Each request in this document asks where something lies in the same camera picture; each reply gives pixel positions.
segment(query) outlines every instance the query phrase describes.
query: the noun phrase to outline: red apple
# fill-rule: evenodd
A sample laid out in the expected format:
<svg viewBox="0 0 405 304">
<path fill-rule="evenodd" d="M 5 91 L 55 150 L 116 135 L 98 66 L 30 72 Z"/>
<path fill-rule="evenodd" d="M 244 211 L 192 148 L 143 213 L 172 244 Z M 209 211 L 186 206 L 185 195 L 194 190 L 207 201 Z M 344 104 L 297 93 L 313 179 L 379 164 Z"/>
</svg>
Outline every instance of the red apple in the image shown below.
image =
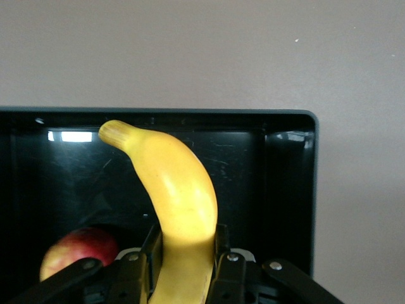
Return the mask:
<svg viewBox="0 0 405 304">
<path fill-rule="evenodd" d="M 40 266 L 40 281 L 81 258 L 97 258 L 107 266 L 118 252 L 117 242 L 110 233 L 96 227 L 77 229 L 48 249 Z"/>
</svg>

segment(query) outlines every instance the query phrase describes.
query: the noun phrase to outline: black container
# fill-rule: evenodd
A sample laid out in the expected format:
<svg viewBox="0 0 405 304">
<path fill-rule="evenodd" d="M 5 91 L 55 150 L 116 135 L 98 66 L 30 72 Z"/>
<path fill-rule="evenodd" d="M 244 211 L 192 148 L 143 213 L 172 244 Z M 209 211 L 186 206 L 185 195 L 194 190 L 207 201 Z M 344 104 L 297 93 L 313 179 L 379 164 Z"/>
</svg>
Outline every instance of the black container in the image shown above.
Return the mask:
<svg viewBox="0 0 405 304">
<path fill-rule="evenodd" d="M 231 246 L 312 273 L 318 125 L 308 111 L 0 108 L 0 302 L 39 280 L 44 253 L 101 225 L 122 249 L 156 223 L 127 155 L 104 144 L 111 119 L 178 137 L 202 161 Z"/>
</svg>

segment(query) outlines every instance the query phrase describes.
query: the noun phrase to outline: scratch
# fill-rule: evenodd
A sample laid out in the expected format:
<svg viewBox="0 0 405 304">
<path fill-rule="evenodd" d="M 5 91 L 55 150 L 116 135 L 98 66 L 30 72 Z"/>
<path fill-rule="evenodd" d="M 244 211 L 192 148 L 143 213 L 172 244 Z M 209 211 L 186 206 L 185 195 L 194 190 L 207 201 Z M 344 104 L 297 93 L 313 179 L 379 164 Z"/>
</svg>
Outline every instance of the scratch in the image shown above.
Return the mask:
<svg viewBox="0 0 405 304">
<path fill-rule="evenodd" d="M 231 147 L 233 148 L 234 145 L 233 144 L 214 144 L 216 147 Z"/>
<path fill-rule="evenodd" d="M 108 166 L 108 164 L 111 163 L 112 160 L 113 160 L 113 159 L 110 158 L 110 159 L 105 163 L 105 165 L 103 166 L 103 169 L 106 168 L 106 167 Z"/>
<path fill-rule="evenodd" d="M 208 158 L 208 157 L 205 157 L 205 159 L 206 160 L 211 160 L 212 162 L 216 162 L 216 163 L 222 163 L 224 165 L 229 165 L 229 163 L 227 163 L 227 162 L 225 162 L 223 160 L 216 160 L 215 158 Z"/>
</svg>

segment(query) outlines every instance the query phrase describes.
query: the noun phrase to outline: screw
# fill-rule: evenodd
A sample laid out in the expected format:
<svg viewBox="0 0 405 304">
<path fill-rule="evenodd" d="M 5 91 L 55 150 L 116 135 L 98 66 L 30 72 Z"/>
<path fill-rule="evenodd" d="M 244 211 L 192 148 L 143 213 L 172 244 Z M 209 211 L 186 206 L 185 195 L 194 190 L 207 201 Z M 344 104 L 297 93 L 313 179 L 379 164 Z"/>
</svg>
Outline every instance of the screw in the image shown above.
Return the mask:
<svg viewBox="0 0 405 304">
<path fill-rule="evenodd" d="M 272 262 L 270 263 L 270 268 L 274 269 L 274 270 L 282 270 L 283 269 L 283 265 L 281 265 L 278 262 Z"/>
<path fill-rule="evenodd" d="M 128 256 L 129 261 L 136 261 L 139 258 L 139 255 L 134 253 L 133 255 Z"/>
<path fill-rule="evenodd" d="M 95 265 L 96 265 L 95 261 L 90 260 L 90 261 L 84 262 L 82 267 L 83 267 L 83 269 L 87 270 L 87 269 L 93 268 Z"/>
<path fill-rule="evenodd" d="M 35 119 L 35 122 L 38 123 L 38 124 L 41 124 L 41 125 L 45 124 L 44 120 L 42 118 L 39 118 L 39 117 L 37 117 Z"/>
<path fill-rule="evenodd" d="M 236 262 L 239 259 L 239 256 L 236 253 L 231 252 L 227 255 L 227 259 L 231 262 Z"/>
</svg>

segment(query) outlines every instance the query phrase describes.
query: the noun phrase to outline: white wall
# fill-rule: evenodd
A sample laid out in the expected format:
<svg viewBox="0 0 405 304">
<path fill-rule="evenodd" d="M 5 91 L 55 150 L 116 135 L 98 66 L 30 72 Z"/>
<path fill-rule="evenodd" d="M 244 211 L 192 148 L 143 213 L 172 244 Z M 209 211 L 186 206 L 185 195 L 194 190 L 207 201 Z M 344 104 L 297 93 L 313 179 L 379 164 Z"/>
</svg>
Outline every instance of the white wall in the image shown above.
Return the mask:
<svg viewBox="0 0 405 304">
<path fill-rule="evenodd" d="M 305 109 L 315 279 L 405 299 L 403 1 L 1 1 L 0 105 Z"/>
</svg>

